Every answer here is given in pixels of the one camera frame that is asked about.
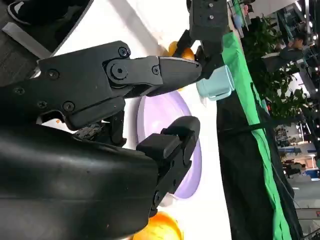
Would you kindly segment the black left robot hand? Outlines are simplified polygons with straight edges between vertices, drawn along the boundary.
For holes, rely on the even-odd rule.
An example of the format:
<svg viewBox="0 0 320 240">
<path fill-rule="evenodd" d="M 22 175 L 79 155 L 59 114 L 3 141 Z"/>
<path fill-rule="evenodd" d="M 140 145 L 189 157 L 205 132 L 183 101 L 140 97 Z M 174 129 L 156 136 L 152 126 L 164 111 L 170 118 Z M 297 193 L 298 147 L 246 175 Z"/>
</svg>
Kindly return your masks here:
<svg viewBox="0 0 320 240">
<path fill-rule="evenodd" d="M 176 44 L 173 57 L 182 58 L 183 51 L 190 48 L 196 40 L 200 41 L 200 46 L 197 48 L 194 58 L 202 67 L 198 79 L 209 79 L 215 69 L 225 65 L 222 57 L 223 34 L 218 32 L 209 40 L 200 40 L 198 37 L 192 38 L 190 31 L 186 29 Z"/>
</svg>

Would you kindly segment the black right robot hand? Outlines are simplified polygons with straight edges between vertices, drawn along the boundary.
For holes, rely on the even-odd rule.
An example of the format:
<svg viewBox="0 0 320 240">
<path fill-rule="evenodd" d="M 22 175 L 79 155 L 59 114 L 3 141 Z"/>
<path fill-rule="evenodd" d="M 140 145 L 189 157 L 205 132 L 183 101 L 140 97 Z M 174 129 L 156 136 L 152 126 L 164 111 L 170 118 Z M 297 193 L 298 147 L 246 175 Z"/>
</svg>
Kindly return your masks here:
<svg viewBox="0 0 320 240">
<path fill-rule="evenodd" d="M 41 59 L 38 76 L 0 89 L 1 239 L 126 238 L 177 190 L 199 119 L 179 117 L 126 149 L 125 100 L 186 87 L 202 67 L 130 54 L 115 41 Z"/>
</svg>

